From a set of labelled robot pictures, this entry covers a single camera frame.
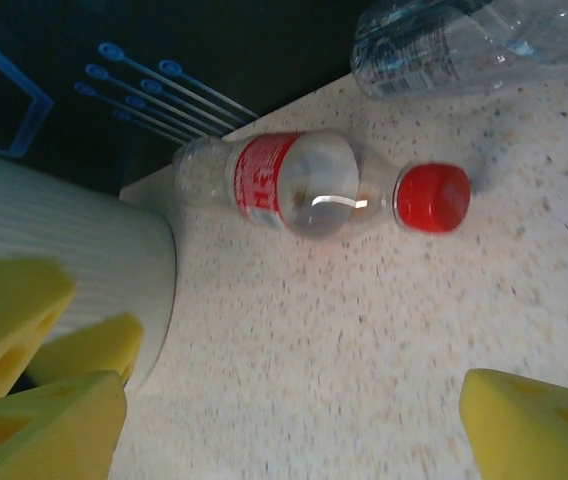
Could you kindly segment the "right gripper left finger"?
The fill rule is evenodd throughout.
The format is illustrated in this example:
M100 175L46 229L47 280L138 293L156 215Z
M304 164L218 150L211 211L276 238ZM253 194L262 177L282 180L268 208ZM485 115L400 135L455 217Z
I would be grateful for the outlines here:
M106 479L126 413L110 370L0 398L0 479Z

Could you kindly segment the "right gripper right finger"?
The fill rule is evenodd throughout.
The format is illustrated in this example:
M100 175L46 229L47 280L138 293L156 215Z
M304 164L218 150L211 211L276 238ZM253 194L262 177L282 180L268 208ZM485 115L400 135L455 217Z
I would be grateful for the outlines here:
M568 479L568 388L471 369L459 409L483 479Z

